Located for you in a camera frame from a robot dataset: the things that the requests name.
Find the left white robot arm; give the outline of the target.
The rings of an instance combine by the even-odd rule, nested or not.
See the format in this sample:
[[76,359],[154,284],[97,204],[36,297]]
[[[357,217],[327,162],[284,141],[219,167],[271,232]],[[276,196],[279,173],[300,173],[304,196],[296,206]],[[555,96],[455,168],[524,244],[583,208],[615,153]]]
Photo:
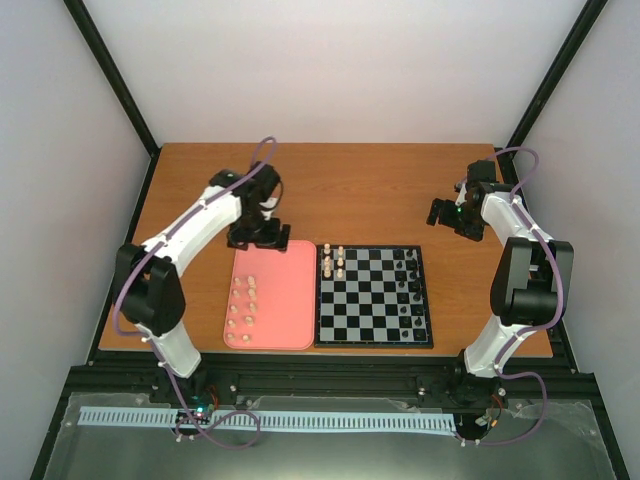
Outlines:
[[218,234],[227,245],[284,252],[291,227],[273,216],[271,195],[281,184],[263,162],[247,174],[218,172],[200,197],[168,227],[140,245],[126,243],[116,253],[113,319],[120,315],[158,353],[160,366],[175,375],[172,388],[186,402],[201,400],[208,378],[197,370],[201,355],[184,326],[186,299],[181,277]]

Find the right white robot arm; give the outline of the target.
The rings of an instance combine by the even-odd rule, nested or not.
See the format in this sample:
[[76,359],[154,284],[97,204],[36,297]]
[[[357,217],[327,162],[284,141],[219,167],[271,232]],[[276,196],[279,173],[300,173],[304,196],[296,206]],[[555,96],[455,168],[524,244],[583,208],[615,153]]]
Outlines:
[[505,364],[524,341],[563,317],[574,249],[534,221],[515,187],[498,181],[490,159],[469,164],[455,190],[455,200],[433,200],[427,224],[473,241],[491,228],[503,247],[490,288],[491,316],[460,352],[445,386],[453,402],[467,406],[495,394]]

